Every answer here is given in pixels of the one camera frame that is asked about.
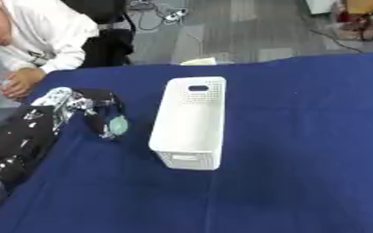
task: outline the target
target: floor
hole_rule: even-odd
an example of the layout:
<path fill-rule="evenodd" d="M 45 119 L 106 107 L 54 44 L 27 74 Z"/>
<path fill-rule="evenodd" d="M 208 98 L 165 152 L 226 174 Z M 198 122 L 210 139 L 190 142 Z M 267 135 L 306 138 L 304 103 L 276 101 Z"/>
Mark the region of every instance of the floor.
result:
<path fill-rule="evenodd" d="M 291 56 L 355 53 L 316 35 L 308 26 L 331 33 L 328 17 L 309 16 L 305 0 L 152 0 L 161 9 L 186 7 L 190 13 L 182 25 L 161 25 L 139 30 L 137 64 L 180 63 L 214 56 L 221 63 L 263 62 Z M 153 11 L 141 18 L 143 28 L 159 25 Z M 373 42 L 341 41 L 346 46 L 373 51 Z"/>

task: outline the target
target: child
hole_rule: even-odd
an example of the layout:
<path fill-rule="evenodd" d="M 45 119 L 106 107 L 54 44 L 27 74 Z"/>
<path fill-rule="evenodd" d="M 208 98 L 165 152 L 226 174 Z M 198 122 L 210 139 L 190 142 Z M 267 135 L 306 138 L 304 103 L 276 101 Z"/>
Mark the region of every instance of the child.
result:
<path fill-rule="evenodd" d="M 11 71 L 1 87 L 9 98 L 27 96 L 47 73 L 80 67 L 97 24 L 60 0 L 0 0 L 0 59 Z"/>

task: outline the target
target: black office chair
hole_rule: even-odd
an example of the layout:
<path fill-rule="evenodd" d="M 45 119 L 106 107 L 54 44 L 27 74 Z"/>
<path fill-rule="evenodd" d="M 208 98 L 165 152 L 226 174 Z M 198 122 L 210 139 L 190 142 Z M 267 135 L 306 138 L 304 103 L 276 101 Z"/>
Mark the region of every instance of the black office chair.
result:
<path fill-rule="evenodd" d="M 122 48 L 118 54 L 123 56 L 124 65 L 131 65 L 128 55 L 134 52 L 133 40 L 136 34 L 136 25 L 127 14 L 127 0 L 62 0 L 77 12 L 88 15 L 96 23 L 107 25 L 107 31 L 113 30 L 116 22 L 127 21 L 130 29 L 115 29 L 118 44 Z"/>

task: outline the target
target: white plastic basket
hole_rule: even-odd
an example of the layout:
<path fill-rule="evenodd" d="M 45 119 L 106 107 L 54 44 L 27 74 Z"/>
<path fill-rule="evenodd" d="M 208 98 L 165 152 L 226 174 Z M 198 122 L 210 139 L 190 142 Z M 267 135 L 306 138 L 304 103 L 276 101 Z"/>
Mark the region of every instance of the white plastic basket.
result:
<path fill-rule="evenodd" d="M 223 77 L 168 82 L 149 146 L 171 168 L 219 168 L 225 124 Z"/>

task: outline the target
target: table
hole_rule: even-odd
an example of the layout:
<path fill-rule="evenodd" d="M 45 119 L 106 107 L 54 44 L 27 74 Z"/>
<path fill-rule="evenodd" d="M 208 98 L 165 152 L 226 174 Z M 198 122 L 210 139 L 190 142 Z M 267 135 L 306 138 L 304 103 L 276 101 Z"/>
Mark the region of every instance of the table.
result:
<path fill-rule="evenodd" d="M 180 76 L 227 79 L 215 172 L 166 168 L 147 147 Z M 56 72 L 30 98 L 57 86 L 115 90 L 131 131 L 110 143 L 75 117 L 0 210 L 0 233 L 373 233 L 373 54 Z"/>

